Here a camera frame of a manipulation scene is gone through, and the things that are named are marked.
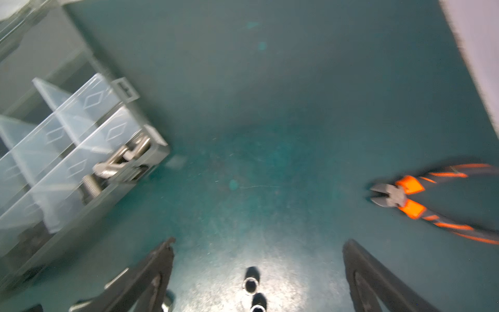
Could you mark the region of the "large silver hex bolt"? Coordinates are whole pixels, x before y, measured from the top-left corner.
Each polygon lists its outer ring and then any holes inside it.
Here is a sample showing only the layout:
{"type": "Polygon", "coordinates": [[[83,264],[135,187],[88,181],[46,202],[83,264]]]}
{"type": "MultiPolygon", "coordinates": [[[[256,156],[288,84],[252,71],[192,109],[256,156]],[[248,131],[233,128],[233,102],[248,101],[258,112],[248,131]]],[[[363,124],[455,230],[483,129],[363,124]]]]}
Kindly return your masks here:
{"type": "Polygon", "coordinates": [[[92,199],[97,198],[102,193],[101,185],[92,174],[85,175],[82,178],[82,185],[92,199]]]}
{"type": "Polygon", "coordinates": [[[151,138],[147,135],[140,135],[132,140],[133,146],[130,149],[127,145],[118,148],[108,159],[108,163],[121,163],[139,159],[150,147],[151,138]]]}
{"type": "Polygon", "coordinates": [[[97,163],[93,166],[93,173],[99,178],[110,179],[127,165],[123,159],[109,159],[103,163],[97,163]]]}

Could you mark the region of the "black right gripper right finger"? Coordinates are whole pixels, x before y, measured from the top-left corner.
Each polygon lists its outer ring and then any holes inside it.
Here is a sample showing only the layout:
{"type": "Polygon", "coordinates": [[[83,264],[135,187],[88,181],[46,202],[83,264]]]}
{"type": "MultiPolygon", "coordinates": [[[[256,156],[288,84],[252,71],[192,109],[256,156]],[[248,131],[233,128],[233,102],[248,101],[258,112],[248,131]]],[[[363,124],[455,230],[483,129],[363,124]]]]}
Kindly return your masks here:
{"type": "Polygon", "coordinates": [[[343,246],[350,296],[356,311],[437,311],[356,240],[343,246]]]}

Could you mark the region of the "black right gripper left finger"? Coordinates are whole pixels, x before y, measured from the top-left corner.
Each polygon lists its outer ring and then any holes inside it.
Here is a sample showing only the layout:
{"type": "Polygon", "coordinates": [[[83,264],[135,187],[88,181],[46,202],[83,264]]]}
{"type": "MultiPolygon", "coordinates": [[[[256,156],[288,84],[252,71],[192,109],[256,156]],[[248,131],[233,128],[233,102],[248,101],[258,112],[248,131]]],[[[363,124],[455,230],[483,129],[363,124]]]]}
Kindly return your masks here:
{"type": "Polygon", "coordinates": [[[118,274],[95,298],[82,300],[70,311],[162,311],[173,269],[175,238],[155,247],[135,266],[118,274]]]}

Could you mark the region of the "clear plastic organizer box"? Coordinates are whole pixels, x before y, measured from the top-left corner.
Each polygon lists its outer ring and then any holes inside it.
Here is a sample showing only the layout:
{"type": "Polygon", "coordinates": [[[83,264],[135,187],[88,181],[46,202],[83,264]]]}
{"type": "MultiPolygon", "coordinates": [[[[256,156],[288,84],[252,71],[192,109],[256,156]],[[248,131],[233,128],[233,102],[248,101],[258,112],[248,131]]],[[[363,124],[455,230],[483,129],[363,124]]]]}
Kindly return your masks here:
{"type": "Polygon", "coordinates": [[[139,94],[99,58],[59,1],[1,6],[1,291],[75,248],[170,153],[139,94]],[[149,149],[110,179],[93,166],[140,135],[149,149]],[[92,199],[82,178],[102,193],[92,199]]]}

